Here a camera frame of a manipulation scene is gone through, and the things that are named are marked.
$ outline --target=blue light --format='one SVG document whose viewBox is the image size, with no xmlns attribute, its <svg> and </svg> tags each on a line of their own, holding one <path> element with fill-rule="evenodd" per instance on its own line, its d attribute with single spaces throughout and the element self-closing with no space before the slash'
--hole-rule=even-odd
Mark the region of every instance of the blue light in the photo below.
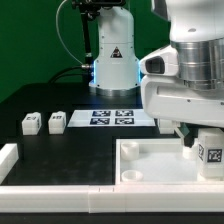
<svg viewBox="0 0 224 224">
<path fill-rule="evenodd" d="M 93 63 L 93 83 L 96 84 L 96 61 Z"/>
<path fill-rule="evenodd" d="M 139 83 L 142 81 L 141 69 L 140 69 L 140 61 L 138 61 L 138 81 L 139 81 Z"/>
</svg>

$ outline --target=black tabletop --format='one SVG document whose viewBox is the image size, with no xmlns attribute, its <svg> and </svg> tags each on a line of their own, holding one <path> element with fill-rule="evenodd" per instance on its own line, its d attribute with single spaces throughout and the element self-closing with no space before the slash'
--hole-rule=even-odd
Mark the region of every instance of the black tabletop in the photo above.
<svg viewBox="0 0 224 224">
<path fill-rule="evenodd" d="M 49 135 L 52 112 L 74 110 L 141 109 L 140 95 L 109 98 L 89 93 L 82 84 L 32 84 L 0 104 L 0 144 L 17 143 L 19 161 L 3 182 L 20 185 L 111 185 L 115 183 L 115 142 L 122 138 L 159 138 L 157 127 L 66 128 Z M 23 136 L 27 113 L 40 112 L 37 136 Z M 222 213 L 126 214 L 0 214 L 0 223 L 223 223 Z"/>
</svg>

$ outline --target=warning label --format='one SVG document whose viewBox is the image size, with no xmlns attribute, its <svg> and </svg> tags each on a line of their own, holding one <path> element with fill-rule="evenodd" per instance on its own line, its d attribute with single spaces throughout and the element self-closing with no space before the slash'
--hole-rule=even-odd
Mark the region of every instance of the warning label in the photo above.
<svg viewBox="0 0 224 224">
<path fill-rule="evenodd" d="M 111 58 L 123 58 L 118 47 L 115 48 L 114 52 L 111 55 Z"/>
</svg>

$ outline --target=white cube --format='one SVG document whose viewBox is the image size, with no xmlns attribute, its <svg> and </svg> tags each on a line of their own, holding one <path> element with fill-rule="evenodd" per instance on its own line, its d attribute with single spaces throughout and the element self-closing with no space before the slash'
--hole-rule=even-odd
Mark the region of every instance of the white cube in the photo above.
<svg viewBox="0 0 224 224">
<path fill-rule="evenodd" d="M 23 135 L 37 135 L 41 128 L 41 114 L 30 113 L 27 114 L 22 121 Z"/>
<path fill-rule="evenodd" d="M 224 133 L 218 128 L 199 130 L 198 171 L 202 177 L 224 177 Z"/>
<path fill-rule="evenodd" d="M 63 134 L 66 127 L 66 113 L 53 113 L 48 121 L 50 134 Z"/>
</svg>

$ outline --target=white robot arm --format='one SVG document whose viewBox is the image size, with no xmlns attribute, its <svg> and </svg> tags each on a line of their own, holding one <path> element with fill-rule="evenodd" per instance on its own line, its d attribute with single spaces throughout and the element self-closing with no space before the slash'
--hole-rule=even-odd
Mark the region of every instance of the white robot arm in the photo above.
<svg viewBox="0 0 224 224">
<path fill-rule="evenodd" d="M 157 14 L 159 1 L 152 1 Z M 171 44 L 140 62 L 144 109 L 154 118 L 224 127 L 224 1 L 163 3 Z"/>
</svg>

